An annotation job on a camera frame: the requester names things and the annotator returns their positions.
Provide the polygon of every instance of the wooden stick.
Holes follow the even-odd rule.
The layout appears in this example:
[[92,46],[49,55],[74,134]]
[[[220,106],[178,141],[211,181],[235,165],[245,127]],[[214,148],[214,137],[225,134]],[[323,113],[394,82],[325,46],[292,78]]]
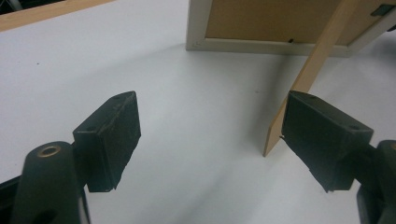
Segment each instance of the wooden stick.
[[[346,27],[355,8],[358,6],[359,1],[360,0],[342,0],[339,3],[323,32],[320,34],[317,44],[312,49],[308,59],[305,61],[300,74],[294,80],[291,90],[303,92],[309,91],[318,72],[320,71],[320,68],[328,58],[333,45]],[[271,149],[276,145],[277,141],[279,141],[285,108],[286,99],[283,101],[282,106],[278,110],[270,128],[268,129],[267,141],[265,143],[263,153],[264,156],[268,155]]]
[[0,16],[0,32],[114,0],[66,0]]

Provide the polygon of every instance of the wooden strip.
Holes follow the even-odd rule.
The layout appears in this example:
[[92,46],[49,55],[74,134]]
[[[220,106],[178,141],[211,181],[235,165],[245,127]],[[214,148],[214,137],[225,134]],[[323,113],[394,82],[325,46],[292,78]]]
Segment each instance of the wooden strip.
[[112,1],[114,0],[66,0],[4,14],[0,16],[0,32]]
[[[293,91],[308,92],[317,77],[320,68],[326,61],[332,47],[346,27],[355,8],[358,6],[360,0],[342,0],[332,14],[329,22],[321,33],[317,44],[314,46],[311,54],[306,60],[303,69],[295,79],[291,89]],[[285,115],[286,99],[277,112],[272,121],[267,134],[267,141],[265,143],[264,156],[268,155],[271,149],[279,141],[281,129],[283,124],[283,117]]]

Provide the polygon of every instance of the white tabletop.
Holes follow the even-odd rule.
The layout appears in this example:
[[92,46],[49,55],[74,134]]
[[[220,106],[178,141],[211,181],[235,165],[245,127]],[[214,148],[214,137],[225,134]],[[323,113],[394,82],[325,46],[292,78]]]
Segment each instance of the white tabletop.
[[[306,57],[184,50],[188,1],[118,0],[0,33],[0,181],[112,95],[136,91],[142,137],[92,223],[359,223],[267,127]],[[395,139],[396,32],[330,58],[311,92]]]

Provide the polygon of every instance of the wooden easel leg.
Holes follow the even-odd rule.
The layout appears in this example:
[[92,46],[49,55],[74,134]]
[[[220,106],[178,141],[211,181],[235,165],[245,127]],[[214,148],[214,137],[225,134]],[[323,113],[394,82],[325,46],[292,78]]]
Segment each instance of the wooden easel leg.
[[[358,6],[360,0],[342,0],[337,9],[332,14],[329,22],[325,26],[323,32],[320,34],[317,44],[312,49],[308,59],[306,60],[300,74],[294,80],[291,90],[308,92],[317,77],[320,68],[326,61],[327,57],[332,51],[332,47],[338,40],[338,37],[346,27],[349,18],[353,14],[355,8]],[[271,149],[279,141],[281,129],[283,124],[283,117],[285,115],[286,99],[282,106],[276,113],[270,128],[268,129],[267,141],[263,156],[268,155]]]

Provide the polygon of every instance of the white frame edge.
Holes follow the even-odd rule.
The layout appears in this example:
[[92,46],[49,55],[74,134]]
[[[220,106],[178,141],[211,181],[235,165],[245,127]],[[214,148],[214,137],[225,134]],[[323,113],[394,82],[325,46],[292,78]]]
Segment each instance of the white frame edge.
[[[212,0],[190,0],[186,50],[243,53],[309,55],[314,44],[205,38]],[[396,9],[377,22],[348,46],[334,46],[331,56],[349,57],[395,24]]]

